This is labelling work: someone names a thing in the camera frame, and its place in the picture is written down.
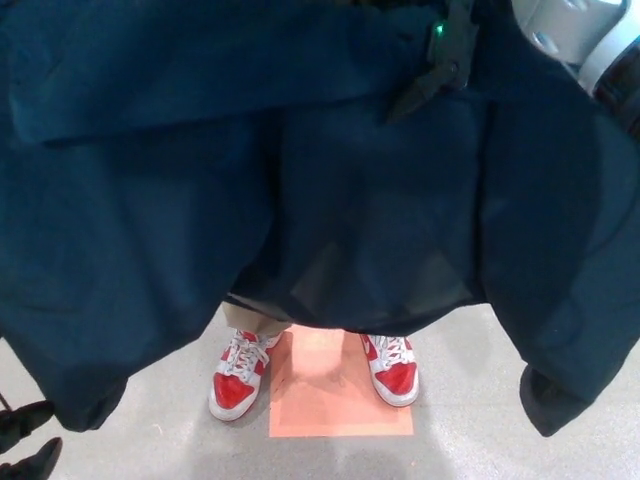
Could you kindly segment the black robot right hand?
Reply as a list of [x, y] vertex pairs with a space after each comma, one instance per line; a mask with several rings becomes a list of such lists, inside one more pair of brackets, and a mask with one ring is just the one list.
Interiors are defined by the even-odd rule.
[[474, 1], [447, 2], [446, 16], [429, 31], [426, 52], [429, 69], [394, 101], [387, 115], [388, 123], [408, 117], [439, 93], [467, 86], [479, 30], [473, 21], [474, 7]]

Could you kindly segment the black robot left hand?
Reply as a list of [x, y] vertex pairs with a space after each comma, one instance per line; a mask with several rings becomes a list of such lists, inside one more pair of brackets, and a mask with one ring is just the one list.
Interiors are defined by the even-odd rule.
[[[1, 453], [4, 454], [36, 429], [46, 424], [54, 415], [54, 405], [39, 401], [16, 410], [1, 412]], [[63, 441], [54, 437], [34, 455], [15, 464], [1, 464], [1, 480], [47, 480], [56, 467]]]

